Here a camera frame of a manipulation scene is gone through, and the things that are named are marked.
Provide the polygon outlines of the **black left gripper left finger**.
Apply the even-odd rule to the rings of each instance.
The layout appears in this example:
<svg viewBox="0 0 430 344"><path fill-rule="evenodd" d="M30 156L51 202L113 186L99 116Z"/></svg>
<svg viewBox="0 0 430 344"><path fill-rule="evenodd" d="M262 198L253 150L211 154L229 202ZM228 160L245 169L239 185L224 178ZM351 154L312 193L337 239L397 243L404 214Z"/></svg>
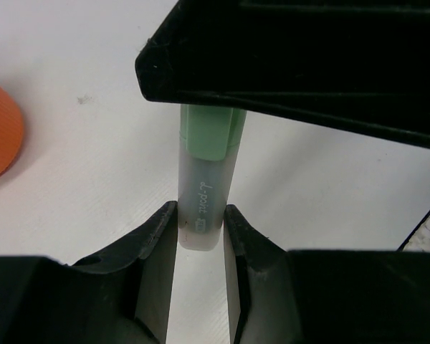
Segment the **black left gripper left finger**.
<svg viewBox="0 0 430 344"><path fill-rule="evenodd" d="M72 265L0 257L0 343L164 343L177 204Z"/></svg>

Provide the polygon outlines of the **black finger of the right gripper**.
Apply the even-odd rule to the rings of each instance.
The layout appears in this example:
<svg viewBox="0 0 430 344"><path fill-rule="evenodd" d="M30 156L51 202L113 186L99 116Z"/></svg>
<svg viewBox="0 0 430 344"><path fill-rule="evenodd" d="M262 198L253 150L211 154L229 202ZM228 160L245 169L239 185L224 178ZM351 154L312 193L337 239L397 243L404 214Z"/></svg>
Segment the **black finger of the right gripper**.
<svg viewBox="0 0 430 344"><path fill-rule="evenodd" d="M151 102L430 148L430 1L179 1L135 73Z"/></svg>

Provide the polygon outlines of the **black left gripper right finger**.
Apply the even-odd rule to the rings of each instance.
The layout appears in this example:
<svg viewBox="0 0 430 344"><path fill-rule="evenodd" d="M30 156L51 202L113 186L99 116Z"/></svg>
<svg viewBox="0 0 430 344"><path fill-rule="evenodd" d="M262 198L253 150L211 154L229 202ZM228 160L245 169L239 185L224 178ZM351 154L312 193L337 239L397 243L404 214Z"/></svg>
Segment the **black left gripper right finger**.
<svg viewBox="0 0 430 344"><path fill-rule="evenodd" d="M430 343L430 253L283 250L224 212L232 343Z"/></svg>

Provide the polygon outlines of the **light green highlighter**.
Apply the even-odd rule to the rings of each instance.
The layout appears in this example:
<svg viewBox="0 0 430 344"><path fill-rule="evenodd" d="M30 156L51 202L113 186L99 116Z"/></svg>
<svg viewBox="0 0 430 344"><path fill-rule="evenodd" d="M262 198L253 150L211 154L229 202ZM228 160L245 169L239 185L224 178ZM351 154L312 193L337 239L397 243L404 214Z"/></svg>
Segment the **light green highlighter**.
<svg viewBox="0 0 430 344"><path fill-rule="evenodd" d="M182 247L210 251L219 242L224 210L239 148L229 147L221 161L194 158L179 138L178 241Z"/></svg>

